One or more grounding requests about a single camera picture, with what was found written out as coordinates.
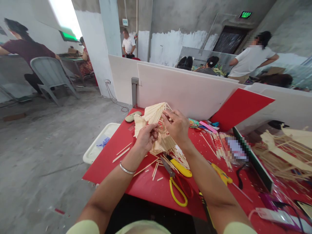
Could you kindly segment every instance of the concrete floor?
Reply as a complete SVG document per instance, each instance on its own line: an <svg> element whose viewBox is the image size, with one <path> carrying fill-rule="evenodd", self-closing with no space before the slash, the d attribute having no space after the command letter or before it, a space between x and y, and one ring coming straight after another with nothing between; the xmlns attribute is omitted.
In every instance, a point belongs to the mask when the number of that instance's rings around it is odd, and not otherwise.
<svg viewBox="0 0 312 234"><path fill-rule="evenodd" d="M94 192L81 180L89 167L83 154L108 123L121 123L127 113L97 87L77 91L81 99L62 97L62 107L34 98L0 109L0 233L66 233ZM26 118L2 121L22 112Z"/></svg>

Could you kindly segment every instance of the white shirt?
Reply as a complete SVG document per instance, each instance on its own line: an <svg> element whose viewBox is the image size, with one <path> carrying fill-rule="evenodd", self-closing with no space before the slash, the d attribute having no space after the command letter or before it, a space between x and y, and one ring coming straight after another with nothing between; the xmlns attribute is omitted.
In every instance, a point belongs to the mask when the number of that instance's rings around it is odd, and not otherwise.
<svg viewBox="0 0 312 234"><path fill-rule="evenodd" d="M134 45L136 45L136 41L134 40L134 38L130 36L128 37L128 39L124 38L123 47L125 48L127 54L131 53L132 46Z"/></svg>
<svg viewBox="0 0 312 234"><path fill-rule="evenodd" d="M275 55L269 47L262 49L262 46L255 45L246 48L235 58L238 60L228 76L240 77L254 71L261 63Z"/></svg>

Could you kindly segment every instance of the silver bracelet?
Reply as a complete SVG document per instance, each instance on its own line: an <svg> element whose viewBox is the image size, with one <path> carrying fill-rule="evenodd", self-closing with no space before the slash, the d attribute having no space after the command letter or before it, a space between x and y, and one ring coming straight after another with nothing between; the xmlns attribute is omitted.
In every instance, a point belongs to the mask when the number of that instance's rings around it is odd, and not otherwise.
<svg viewBox="0 0 312 234"><path fill-rule="evenodd" d="M120 165L120 168L121 168L124 172L126 172L126 173L128 173L128 174L133 175L133 174L135 173L135 171L134 171L134 172L131 172L131 171L128 171L127 169L125 169L125 168L121 165L121 161L120 161L119 165Z"/></svg>

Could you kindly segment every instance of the maroon shirt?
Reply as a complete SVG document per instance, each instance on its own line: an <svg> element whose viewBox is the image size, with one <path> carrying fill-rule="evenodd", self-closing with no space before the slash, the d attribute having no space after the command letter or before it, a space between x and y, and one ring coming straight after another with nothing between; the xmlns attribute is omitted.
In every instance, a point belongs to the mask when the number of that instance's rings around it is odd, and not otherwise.
<svg viewBox="0 0 312 234"><path fill-rule="evenodd" d="M12 53L18 54L26 60L30 66L30 61L37 57L51 57L55 58L55 53L49 50L45 45L39 43L32 43L22 39L9 40L4 45L1 45L3 49Z"/></svg>

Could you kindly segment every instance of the red board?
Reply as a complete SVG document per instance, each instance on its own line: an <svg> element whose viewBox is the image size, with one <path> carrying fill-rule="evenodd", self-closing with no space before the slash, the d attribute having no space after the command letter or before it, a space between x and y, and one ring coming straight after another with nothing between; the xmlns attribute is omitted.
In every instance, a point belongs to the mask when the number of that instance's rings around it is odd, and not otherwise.
<svg viewBox="0 0 312 234"><path fill-rule="evenodd" d="M220 131L227 132L273 101L275 99L238 88L210 121L219 122Z"/></svg>
<svg viewBox="0 0 312 234"><path fill-rule="evenodd" d="M144 109L132 109L130 114L140 111L144 114ZM189 129L188 136L193 142L194 146L197 150L210 162L215 163L218 167L220 167L229 177L233 179L233 182L238 185L238 179L235 174L235 170L229 171L227 165L224 160L219 160L216 156L211 152L211 149L202 138L200 133L195 132L193 129ZM117 129L113 137L110 139L108 144L99 154L97 159L93 162L90 166L86 174L83 176L83 179L91 181L93 183L101 183L102 180L115 168L119 166L120 160L122 160L126 154L124 154L119 160L112 163L112 161L117 157L116 154L122 150L125 146L127 146L130 142L132 144L130 147L132 148L136 138L133 137L134 135L134 122L127 123L123 121L120 127ZM212 145L211 139L209 134L203 132L205 139ZM151 163L156 158L152 155L148 155L143 162L141 163L139 169L144 168L146 165ZM202 203L198 196L196 196L198 192L198 187L193 178L190 178L189 181L194 188L194 197L189 199L189 203L187 207L181 207L176 204L173 200L170 188L169 188L169 174L165 170L164 167L159 166L155 180L152 181L152 173L154 171L156 163L150 166L148 172L142 172L138 174L134 179L131 181L126 193L180 212L184 212L186 214L190 214L192 216L201 218L206 220L206 215L202 206ZM242 170L241 171L241 179L244 185L244 192L253 200L253 203L249 202L244 195L242 195L233 185L228 185L229 190L232 192L240 206L243 208L244 212L248 215L255 207L264 207L260 197L258 196L259 190L263 189L261 181L259 180L256 172L254 170ZM306 197L304 194L296 194L289 188L286 188L287 191L284 191L286 194L290 194L291 199L297 199L303 202L311 203L311 201ZM175 195L180 201L183 201L181 197L179 197L179 193L175 191ZM285 230L271 222L262 220L258 215L252 216L252 224L257 233L265 233L265 234L276 234L276 233L286 233Z"/></svg>

